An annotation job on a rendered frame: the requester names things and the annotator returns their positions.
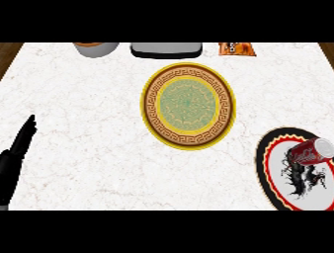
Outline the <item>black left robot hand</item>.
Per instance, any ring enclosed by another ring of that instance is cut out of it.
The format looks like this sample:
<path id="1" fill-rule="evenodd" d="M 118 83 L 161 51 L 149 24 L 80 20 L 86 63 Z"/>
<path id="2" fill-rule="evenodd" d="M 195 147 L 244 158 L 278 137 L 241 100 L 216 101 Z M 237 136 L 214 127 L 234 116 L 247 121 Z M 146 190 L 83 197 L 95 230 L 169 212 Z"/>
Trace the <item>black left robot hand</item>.
<path id="1" fill-rule="evenodd" d="M 0 153 L 0 211 L 9 209 L 19 182 L 22 163 L 35 133 L 35 116 L 30 116 L 21 127 L 10 148 Z"/>

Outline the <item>orange snack bag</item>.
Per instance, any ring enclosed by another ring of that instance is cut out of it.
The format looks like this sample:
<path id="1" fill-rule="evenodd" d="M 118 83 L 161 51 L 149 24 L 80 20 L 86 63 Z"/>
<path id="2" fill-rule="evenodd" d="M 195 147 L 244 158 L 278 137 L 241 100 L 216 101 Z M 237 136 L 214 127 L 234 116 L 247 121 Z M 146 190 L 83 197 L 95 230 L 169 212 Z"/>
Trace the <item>orange snack bag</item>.
<path id="1" fill-rule="evenodd" d="M 222 42 L 219 44 L 220 55 L 256 56 L 253 45 L 248 42 Z"/>

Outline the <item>black red white plate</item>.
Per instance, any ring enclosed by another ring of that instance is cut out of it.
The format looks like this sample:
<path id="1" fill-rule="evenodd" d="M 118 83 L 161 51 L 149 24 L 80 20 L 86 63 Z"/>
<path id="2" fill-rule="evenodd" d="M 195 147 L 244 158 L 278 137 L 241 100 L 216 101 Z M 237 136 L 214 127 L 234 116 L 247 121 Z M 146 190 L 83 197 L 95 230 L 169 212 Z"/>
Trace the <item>black red white plate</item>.
<path id="1" fill-rule="evenodd" d="M 290 150 L 315 134 L 296 127 L 272 129 L 256 155 L 263 191 L 279 211 L 334 211 L 334 157 L 302 166 L 290 161 Z"/>

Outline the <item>grey black appliance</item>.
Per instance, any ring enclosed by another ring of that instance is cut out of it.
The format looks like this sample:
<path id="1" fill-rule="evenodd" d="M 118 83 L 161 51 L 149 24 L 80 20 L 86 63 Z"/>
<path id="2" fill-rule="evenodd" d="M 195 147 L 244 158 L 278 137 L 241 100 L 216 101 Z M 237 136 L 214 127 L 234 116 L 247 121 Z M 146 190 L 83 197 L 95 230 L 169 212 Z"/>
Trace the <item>grey black appliance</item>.
<path id="1" fill-rule="evenodd" d="M 133 42 L 132 53 L 136 57 L 155 59 L 194 58 L 201 55 L 201 42 Z"/>

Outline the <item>yellow brown green plate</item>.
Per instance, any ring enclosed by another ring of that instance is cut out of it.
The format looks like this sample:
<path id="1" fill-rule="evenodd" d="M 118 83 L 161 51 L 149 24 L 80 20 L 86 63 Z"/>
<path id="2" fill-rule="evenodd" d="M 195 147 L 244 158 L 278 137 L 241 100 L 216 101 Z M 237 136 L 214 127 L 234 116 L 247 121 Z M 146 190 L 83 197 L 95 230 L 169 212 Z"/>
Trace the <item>yellow brown green plate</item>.
<path id="1" fill-rule="evenodd" d="M 225 138 L 234 126 L 234 90 L 214 69 L 179 62 L 152 75 L 140 109 L 155 138 L 173 148 L 200 150 Z"/>

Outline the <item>red soda can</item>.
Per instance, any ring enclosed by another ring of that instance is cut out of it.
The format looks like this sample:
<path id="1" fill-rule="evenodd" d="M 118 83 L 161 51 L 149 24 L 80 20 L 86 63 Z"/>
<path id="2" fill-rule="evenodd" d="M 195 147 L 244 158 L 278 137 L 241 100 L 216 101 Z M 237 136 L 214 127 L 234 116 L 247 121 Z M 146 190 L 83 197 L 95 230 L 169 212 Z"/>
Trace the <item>red soda can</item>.
<path id="1" fill-rule="evenodd" d="M 334 158 L 334 145 L 321 137 L 313 137 L 290 150 L 290 160 L 302 166 L 328 162 Z"/>

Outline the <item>grey pot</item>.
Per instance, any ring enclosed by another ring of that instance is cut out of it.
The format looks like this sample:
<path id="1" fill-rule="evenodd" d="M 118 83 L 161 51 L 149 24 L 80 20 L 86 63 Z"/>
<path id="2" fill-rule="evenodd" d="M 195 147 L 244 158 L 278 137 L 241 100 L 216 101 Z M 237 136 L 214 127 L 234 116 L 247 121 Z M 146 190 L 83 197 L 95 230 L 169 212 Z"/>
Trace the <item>grey pot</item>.
<path id="1" fill-rule="evenodd" d="M 77 42 L 74 44 L 80 54 L 96 58 L 108 55 L 118 47 L 117 42 Z"/>

